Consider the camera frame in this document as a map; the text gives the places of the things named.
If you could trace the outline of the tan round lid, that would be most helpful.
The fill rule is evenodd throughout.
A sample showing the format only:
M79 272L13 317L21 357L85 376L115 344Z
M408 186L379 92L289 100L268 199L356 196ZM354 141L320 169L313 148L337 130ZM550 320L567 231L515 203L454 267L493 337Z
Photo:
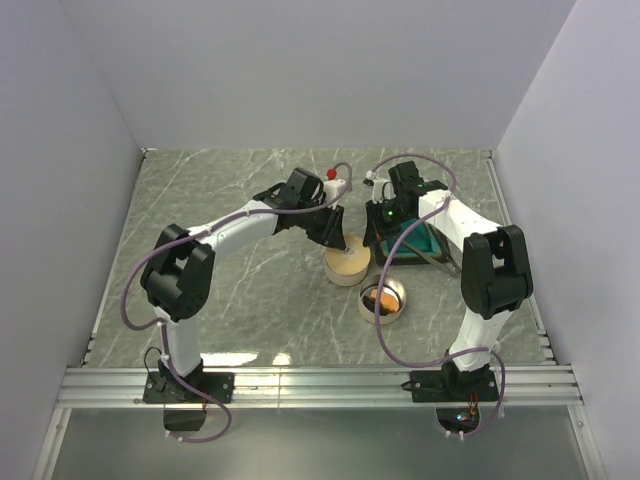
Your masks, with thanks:
M344 250L333 248L325 250L326 264L338 275L359 274L368 268L371 251L363 245L363 239L360 236L346 234L344 239L346 244Z

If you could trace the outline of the dark brown sausage piece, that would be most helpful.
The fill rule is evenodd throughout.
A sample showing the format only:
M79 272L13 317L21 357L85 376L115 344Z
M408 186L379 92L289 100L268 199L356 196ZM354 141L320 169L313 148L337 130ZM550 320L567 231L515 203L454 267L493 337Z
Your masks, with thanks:
M375 298L374 297L363 295L361 300L362 300L362 303L363 303L364 307L368 311L370 311L371 313L375 312Z

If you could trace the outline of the orange salmon piece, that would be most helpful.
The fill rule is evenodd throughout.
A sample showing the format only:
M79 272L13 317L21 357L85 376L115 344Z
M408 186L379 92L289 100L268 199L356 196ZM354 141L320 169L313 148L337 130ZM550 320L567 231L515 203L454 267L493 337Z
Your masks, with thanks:
M383 316L395 314L401 309L401 302L392 293L381 291L377 292L375 297L379 301L379 312Z

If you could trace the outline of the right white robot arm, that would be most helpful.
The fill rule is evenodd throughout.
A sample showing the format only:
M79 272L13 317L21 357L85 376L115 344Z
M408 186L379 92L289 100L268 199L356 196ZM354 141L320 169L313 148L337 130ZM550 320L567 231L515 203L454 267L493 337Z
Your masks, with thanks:
M406 238L430 225L461 251L460 288L466 310L456 339L437 363L444 393L461 400L489 384L499 333L533 293L526 239L520 227L502 226L457 199L455 178L448 184L424 180L415 164L418 158L393 156L396 164L385 178L377 167L367 172L364 182L372 196L365 204L363 244L390 241L383 265L389 269Z

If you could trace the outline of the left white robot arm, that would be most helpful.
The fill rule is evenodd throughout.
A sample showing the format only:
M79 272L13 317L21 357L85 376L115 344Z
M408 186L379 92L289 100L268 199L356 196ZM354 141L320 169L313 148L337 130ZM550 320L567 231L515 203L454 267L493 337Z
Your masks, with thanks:
M140 283L161 331L159 376L180 402L204 397L206 381L195 315L206 304L217 263L246 245L299 228L323 247L344 250L340 199L352 179L330 169L326 179L297 167L284 182L210 223L166 227L146 260Z

